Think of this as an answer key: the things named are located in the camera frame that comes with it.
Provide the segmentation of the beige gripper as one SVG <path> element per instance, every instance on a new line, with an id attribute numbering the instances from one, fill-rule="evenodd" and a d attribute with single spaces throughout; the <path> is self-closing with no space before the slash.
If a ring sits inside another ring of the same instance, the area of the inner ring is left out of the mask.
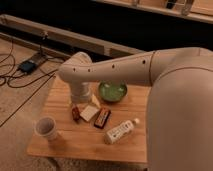
<path id="1" fill-rule="evenodd" d="M 72 83 L 69 85 L 70 87 L 70 96 L 71 101 L 73 103 L 86 103 L 91 100 L 92 96 L 92 103 L 96 105 L 98 108 L 101 108 L 100 102 L 97 97 L 91 94 L 90 84 L 83 82 L 83 83 Z"/>

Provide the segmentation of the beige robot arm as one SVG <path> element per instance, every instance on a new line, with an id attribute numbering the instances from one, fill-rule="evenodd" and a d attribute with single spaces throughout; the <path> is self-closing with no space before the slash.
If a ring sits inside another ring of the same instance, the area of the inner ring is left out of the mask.
<path id="1" fill-rule="evenodd" d="M 59 76 L 75 101 L 90 95 L 91 82 L 149 86 L 148 171 L 213 171 L 213 51 L 156 50 L 96 63 L 78 52 Z"/>

